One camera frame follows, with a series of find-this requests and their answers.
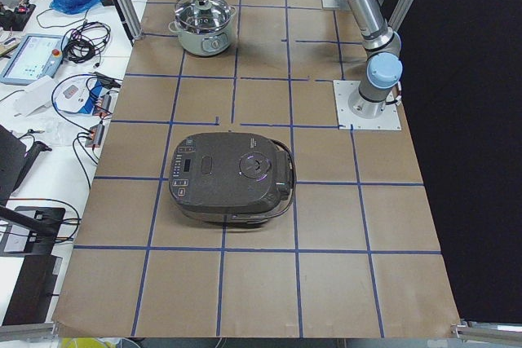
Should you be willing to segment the glass pot lid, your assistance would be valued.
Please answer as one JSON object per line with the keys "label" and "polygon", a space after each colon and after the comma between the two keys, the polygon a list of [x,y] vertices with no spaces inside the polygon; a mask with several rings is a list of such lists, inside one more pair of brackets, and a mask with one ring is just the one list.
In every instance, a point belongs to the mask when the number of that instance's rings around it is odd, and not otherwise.
{"label": "glass pot lid", "polygon": [[224,29],[236,14],[225,0],[177,0],[175,27],[189,33],[215,33]]}

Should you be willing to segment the pale green electric pot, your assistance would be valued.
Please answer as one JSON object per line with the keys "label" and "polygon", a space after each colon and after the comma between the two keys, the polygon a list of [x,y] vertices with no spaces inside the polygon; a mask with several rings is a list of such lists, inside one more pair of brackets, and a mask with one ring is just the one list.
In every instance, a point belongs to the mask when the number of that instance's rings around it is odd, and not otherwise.
{"label": "pale green electric pot", "polygon": [[176,29],[174,21],[169,23],[168,29],[177,35],[181,46],[187,52],[201,57],[209,57],[224,52],[232,45],[235,37],[232,31],[233,18],[224,29],[215,33],[179,31]]}

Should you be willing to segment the grey usb hub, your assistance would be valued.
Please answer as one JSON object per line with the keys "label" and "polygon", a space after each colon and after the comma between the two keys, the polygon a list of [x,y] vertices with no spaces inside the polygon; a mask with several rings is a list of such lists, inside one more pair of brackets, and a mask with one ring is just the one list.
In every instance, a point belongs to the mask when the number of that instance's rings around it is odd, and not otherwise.
{"label": "grey usb hub", "polygon": [[103,142],[104,133],[106,126],[103,123],[92,126],[86,137],[85,147],[86,148],[99,148]]}
{"label": "grey usb hub", "polygon": [[113,112],[111,111],[112,99],[113,97],[110,94],[100,96],[95,101],[92,114],[100,118],[111,116],[113,114]]}

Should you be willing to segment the white round device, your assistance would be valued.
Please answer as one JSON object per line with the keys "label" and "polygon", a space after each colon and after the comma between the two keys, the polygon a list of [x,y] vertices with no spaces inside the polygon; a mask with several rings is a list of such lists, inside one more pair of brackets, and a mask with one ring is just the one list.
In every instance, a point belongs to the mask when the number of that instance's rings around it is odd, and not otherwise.
{"label": "white round device", "polygon": [[91,114],[94,104],[88,83],[86,76],[59,82],[51,95],[51,105],[69,114]]}

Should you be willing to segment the teach pendant tablet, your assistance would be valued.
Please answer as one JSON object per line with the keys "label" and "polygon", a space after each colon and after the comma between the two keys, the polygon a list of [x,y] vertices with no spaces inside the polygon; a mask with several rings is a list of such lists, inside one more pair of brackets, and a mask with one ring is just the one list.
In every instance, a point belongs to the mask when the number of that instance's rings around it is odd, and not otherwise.
{"label": "teach pendant tablet", "polygon": [[53,77],[62,64],[64,37],[49,34],[26,34],[1,71],[1,82],[27,86],[45,77]]}

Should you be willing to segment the black rice cooker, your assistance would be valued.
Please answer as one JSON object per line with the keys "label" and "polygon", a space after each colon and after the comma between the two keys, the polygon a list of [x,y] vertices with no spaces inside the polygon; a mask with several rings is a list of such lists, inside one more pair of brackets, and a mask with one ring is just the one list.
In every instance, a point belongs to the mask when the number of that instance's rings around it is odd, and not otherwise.
{"label": "black rice cooker", "polygon": [[288,211],[295,188],[291,151],[260,134],[192,134],[171,160],[170,194],[184,215],[203,222],[263,224]]}

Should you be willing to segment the black flat box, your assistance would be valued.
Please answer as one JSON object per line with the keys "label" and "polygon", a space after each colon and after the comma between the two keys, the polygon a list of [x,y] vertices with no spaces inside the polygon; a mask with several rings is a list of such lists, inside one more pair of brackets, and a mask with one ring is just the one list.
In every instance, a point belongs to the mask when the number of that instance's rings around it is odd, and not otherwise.
{"label": "black flat box", "polygon": [[2,258],[21,262],[12,289],[7,290],[7,308],[1,316],[2,326],[41,324],[46,321],[62,258],[54,255],[27,255]]}

